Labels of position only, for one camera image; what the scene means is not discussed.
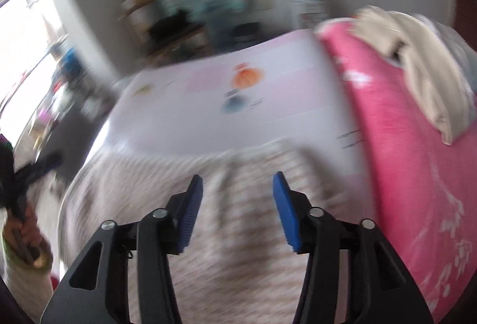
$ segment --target person's arm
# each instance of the person's arm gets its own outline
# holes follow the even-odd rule
[[[25,213],[26,221],[21,223],[10,213],[3,227],[2,244],[5,258],[5,274],[3,280],[10,289],[22,309],[36,323],[53,293],[49,272],[53,257],[48,242],[40,234],[36,225],[37,219],[31,207]],[[19,253],[13,230],[20,230],[23,243],[41,249],[40,258],[34,265],[27,264]]]

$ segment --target silver bolt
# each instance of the silver bolt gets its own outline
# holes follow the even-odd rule
[[[376,223],[374,223],[371,219],[365,219],[361,222],[361,225],[368,230],[372,230],[376,227]]]
[[[110,230],[116,227],[116,222],[115,221],[105,221],[102,223],[101,228],[103,230]]]
[[[157,209],[152,213],[152,216],[157,219],[164,218],[168,214],[168,211],[165,209]]]
[[[320,218],[325,214],[325,211],[319,207],[313,207],[311,210],[309,210],[309,214],[316,218]]]

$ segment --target sleeve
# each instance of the sleeve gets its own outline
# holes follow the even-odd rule
[[[18,304],[36,323],[40,322],[49,299],[53,294],[49,272],[53,256],[49,244],[44,241],[42,254],[31,266],[17,256],[2,234],[5,274],[3,280]]]

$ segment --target pink fabric with white pattern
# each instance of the pink fabric with white pattern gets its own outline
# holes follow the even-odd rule
[[[420,112],[403,71],[337,22],[318,34],[346,81],[366,138],[380,226],[436,322],[477,268],[477,124],[452,146]]]

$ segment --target hand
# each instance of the hand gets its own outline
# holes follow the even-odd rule
[[[40,230],[38,229],[36,222],[37,217],[33,212],[33,208],[29,205],[27,206],[27,209],[25,211],[24,223],[16,219],[11,214],[11,211],[8,211],[7,221],[5,223],[5,226],[3,227],[3,237],[8,242],[8,244],[15,250],[16,253],[19,254],[20,251],[18,249],[15,236],[13,235],[13,230],[20,231],[21,240],[27,247],[40,247],[44,238],[40,234]]]

